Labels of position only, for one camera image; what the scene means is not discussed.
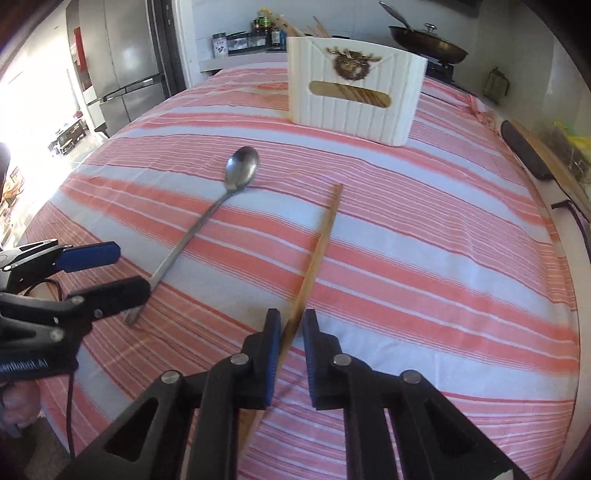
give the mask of table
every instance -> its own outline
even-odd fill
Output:
[[[373,369],[422,372],[532,479],[561,452],[579,371],[576,301],[544,203],[468,94],[426,79],[411,139],[392,148],[288,119],[285,64],[220,72],[92,154],[24,241],[114,240],[113,266],[59,275],[66,291],[149,276],[223,191],[249,144],[261,168],[216,212],[135,327],[95,323],[79,353],[79,451],[167,369],[208,369],[291,310],[336,183],[345,189],[309,307]],[[42,384],[62,441],[65,378]],[[244,478],[344,478],[339,412],[316,412],[301,337],[278,373]]]

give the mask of wooden cutting board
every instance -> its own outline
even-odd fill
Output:
[[[542,161],[546,164],[550,173],[554,176],[558,185],[560,185],[571,200],[583,212],[587,220],[591,222],[591,202],[587,198],[583,188],[574,178],[564,163],[550,150],[550,148],[536,137],[530,130],[521,125],[517,120],[511,120],[511,124],[517,131],[527,140],[535,152],[540,156]]]

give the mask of spoon handle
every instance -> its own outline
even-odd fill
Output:
[[[212,203],[212,205],[207,209],[207,211],[203,215],[201,215],[201,217],[199,217],[199,220],[197,220],[195,224],[187,231],[187,233],[184,234],[184,236],[180,239],[180,242],[177,243],[177,245],[173,248],[170,254],[162,261],[162,263],[158,266],[154,274],[148,280],[150,282],[151,291],[154,291],[154,289],[158,286],[160,280],[162,280],[168,269],[172,266],[174,261],[181,254],[186,245],[189,243],[189,240],[191,240],[195,236],[197,231],[203,226],[203,224],[207,222],[207,220],[209,220],[209,218],[213,215],[213,212],[215,212],[226,200],[228,200],[231,196],[233,196],[236,193],[237,191],[226,191],[226,193],[222,197],[220,197],[217,201]],[[127,315],[125,316],[125,323],[127,325],[133,325],[137,321],[139,313],[143,310],[143,308],[144,305],[129,310],[127,312]]]

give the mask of frying pan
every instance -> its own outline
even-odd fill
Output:
[[[437,29],[435,25],[425,24],[425,27],[427,27],[426,31],[413,30],[404,16],[395,8],[385,2],[380,2],[379,4],[384,7],[386,12],[405,25],[404,27],[390,26],[392,38],[401,47],[413,53],[432,57],[443,64],[460,63],[468,55],[468,52],[463,48],[438,37],[434,33],[434,30]]]

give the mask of blue gripper pad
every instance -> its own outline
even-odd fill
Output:
[[[329,376],[329,367],[335,355],[343,353],[339,339],[334,335],[322,333],[318,327],[316,311],[307,309],[302,318],[304,349],[306,350],[306,370],[308,390],[312,406],[316,408],[319,400],[319,385]]]
[[[262,332],[249,335],[242,344],[242,352],[253,359],[258,385],[256,403],[262,402],[264,407],[271,405],[275,391],[280,339],[281,314],[277,309],[269,309]]]
[[[308,372],[308,391],[312,399],[312,406],[316,406],[317,391],[316,391],[316,369],[317,369],[317,352],[314,348],[315,338],[320,333],[318,327],[318,320],[316,319],[316,312],[314,310],[306,310],[302,318],[302,330],[304,333],[304,350],[306,353],[306,371]]]
[[[77,272],[117,262],[121,249],[115,242],[66,248],[56,260],[56,271]]]

